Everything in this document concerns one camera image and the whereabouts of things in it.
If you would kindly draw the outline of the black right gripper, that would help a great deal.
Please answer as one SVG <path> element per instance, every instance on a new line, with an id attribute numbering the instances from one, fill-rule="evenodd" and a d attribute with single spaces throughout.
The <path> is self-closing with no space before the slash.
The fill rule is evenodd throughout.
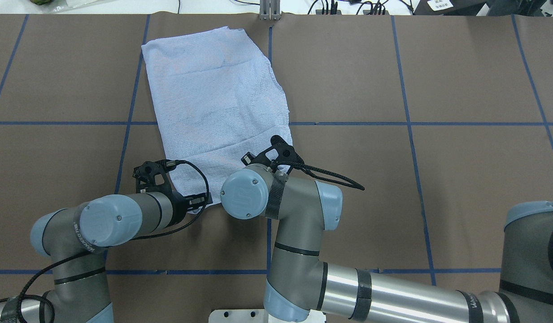
<path id="1" fill-rule="evenodd" d="M 287 143 L 279 135 L 273 135 L 270 138 L 270 146 L 259 154 L 246 153 L 241 158 L 244 166 L 250 164 L 260 164 L 274 172 L 279 166 L 296 167 L 304 164 L 304 160 L 299 156 L 294 147 Z"/>

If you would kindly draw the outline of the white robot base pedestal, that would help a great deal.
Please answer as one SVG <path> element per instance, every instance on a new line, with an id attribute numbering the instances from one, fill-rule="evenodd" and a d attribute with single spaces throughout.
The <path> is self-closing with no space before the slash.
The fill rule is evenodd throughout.
<path id="1" fill-rule="evenodd" d="M 210 313 L 209 323 L 288 323 L 277 319 L 264 309 L 225 309 Z M 302 323 L 327 323 L 325 313 L 311 310 Z"/>

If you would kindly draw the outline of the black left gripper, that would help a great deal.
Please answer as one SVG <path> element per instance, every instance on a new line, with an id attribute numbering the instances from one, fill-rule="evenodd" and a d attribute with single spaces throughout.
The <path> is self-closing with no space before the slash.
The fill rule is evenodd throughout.
<path id="1" fill-rule="evenodd" d="M 188 210 L 198 210 L 212 202 L 210 193 L 200 193 L 183 196 L 172 188 L 168 179 L 168 172 L 176 169 L 182 162 L 178 160 L 146 161 L 133 168 L 135 178 L 135 192 L 159 192 L 168 198 L 172 206 L 170 225 L 180 223 Z"/>

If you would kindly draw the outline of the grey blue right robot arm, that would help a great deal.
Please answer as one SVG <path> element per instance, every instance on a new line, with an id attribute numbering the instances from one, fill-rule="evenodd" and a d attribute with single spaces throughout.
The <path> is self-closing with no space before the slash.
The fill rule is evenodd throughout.
<path id="1" fill-rule="evenodd" d="M 344 188 L 326 261 L 420 278 L 440 288 L 497 288 L 508 210 L 553 201 L 553 151 L 536 127 L 295 127 L 318 167 L 365 186 Z"/>

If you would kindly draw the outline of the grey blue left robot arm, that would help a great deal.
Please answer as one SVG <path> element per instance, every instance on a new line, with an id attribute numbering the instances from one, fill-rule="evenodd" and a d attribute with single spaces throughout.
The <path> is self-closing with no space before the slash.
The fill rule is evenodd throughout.
<path id="1" fill-rule="evenodd" d="M 203 193 L 183 196 L 172 188 L 167 175 L 179 165 L 202 177 Z M 16 296 L 0 299 L 0 323 L 114 322 L 105 252 L 186 229 L 212 202 L 206 176 L 186 160 L 146 161 L 133 170 L 133 178 L 134 194 L 103 196 L 35 222 L 31 244 L 52 264 Z"/>

